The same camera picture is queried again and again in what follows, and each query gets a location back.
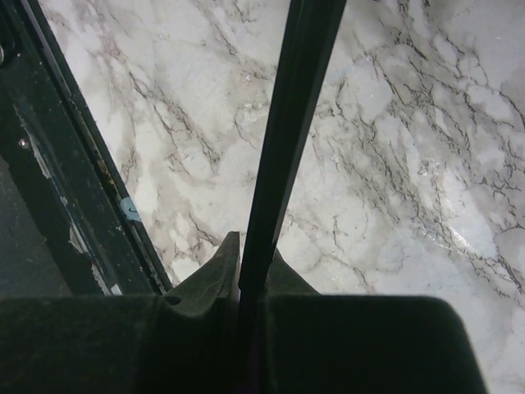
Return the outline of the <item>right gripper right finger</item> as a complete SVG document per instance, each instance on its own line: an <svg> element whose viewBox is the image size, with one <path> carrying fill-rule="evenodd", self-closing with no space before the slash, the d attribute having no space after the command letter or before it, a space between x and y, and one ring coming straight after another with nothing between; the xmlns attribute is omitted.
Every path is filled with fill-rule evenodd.
<svg viewBox="0 0 525 394"><path fill-rule="evenodd" d="M281 256L262 302L265 393L483 393L463 322L428 296L322 295Z"/></svg>

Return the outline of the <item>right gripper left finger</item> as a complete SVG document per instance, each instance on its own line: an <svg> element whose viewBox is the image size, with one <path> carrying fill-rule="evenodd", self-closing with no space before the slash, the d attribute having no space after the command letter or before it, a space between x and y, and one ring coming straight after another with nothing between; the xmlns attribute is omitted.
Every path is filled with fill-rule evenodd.
<svg viewBox="0 0 525 394"><path fill-rule="evenodd" d="M1 302L4 393L227 393L240 236L164 295Z"/></svg>

